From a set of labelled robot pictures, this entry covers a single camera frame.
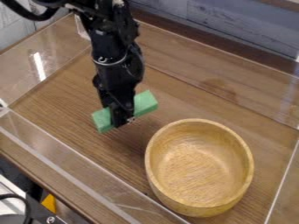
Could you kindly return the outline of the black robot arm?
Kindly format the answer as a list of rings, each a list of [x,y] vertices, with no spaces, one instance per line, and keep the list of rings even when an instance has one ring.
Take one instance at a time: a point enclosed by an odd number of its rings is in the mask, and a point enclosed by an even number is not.
[[[0,0],[23,18],[42,22],[59,9],[74,12],[91,40],[91,58],[97,66],[94,87],[102,106],[110,112],[110,123],[119,128],[135,117],[137,86],[146,73],[143,52],[137,38],[139,23],[127,0],[33,0],[45,8],[37,14],[18,0]]]

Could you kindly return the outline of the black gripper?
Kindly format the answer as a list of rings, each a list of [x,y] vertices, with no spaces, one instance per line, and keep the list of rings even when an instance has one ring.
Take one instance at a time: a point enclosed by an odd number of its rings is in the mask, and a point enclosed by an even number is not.
[[[113,125],[119,128],[135,116],[134,98],[137,85],[146,73],[142,49],[131,46],[125,60],[114,66],[97,64],[98,73],[93,84],[105,108],[110,107]]]

